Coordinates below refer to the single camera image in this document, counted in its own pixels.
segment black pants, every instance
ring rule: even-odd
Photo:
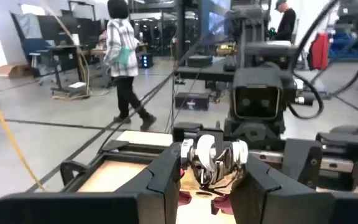
[[[140,106],[140,101],[134,93],[133,84],[134,77],[117,77],[117,96],[118,96],[118,108],[119,117],[127,118],[129,116],[129,104],[132,108],[136,109]],[[137,111],[142,119],[146,119],[150,114],[143,108],[139,108]]]

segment woman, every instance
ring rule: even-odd
[[[109,0],[107,7],[110,21],[107,28],[107,51],[104,62],[111,66],[111,76],[116,79],[119,116],[115,123],[123,122],[129,115],[129,104],[137,110],[143,124],[141,131],[147,131],[156,121],[148,113],[133,90],[134,78],[138,75],[135,49],[137,41],[134,29],[128,21],[128,5],[125,0]]]

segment concrete floor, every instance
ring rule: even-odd
[[[352,63],[337,64],[327,72],[323,82],[328,90],[334,90],[350,79],[356,68],[357,65]],[[171,69],[170,62],[158,60],[153,68],[141,71],[134,82],[136,93],[140,97],[146,94],[162,81]],[[76,81],[73,75],[67,77],[69,83]],[[188,80],[185,86],[179,86],[179,91],[188,91],[191,83],[192,81]],[[31,78],[8,80],[0,77],[0,107],[5,118],[9,119],[9,127],[25,158],[40,179],[66,158],[83,163],[92,160],[107,135],[99,133],[100,130],[118,114],[115,89],[107,95],[91,97],[88,100],[62,101],[51,99],[50,86],[52,84],[49,83],[38,86]],[[158,118],[151,131],[162,132],[165,129],[170,109],[170,88],[171,85],[168,84],[146,106]],[[192,92],[204,92],[204,83],[197,81]],[[96,95],[102,91],[95,89],[93,93]],[[358,106],[357,85],[342,97]],[[314,138],[318,131],[329,131],[342,124],[358,124],[358,112],[340,101],[326,101],[325,107],[324,113],[318,119],[310,121],[296,119],[286,112],[286,137]],[[302,114],[311,114],[316,110],[297,108]],[[220,104],[211,104],[209,111],[181,111],[177,122],[194,121],[205,126],[214,126],[216,121],[224,121],[227,111],[227,101],[223,100]],[[122,128],[138,130],[140,125],[140,118],[135,116],[131,125]],[[60,174],[52,172],[49,177],[51,179],[45,183],[47,190],[58,191],[63,187]],[[33,184],[0,125],[0,197],[26,191]]]

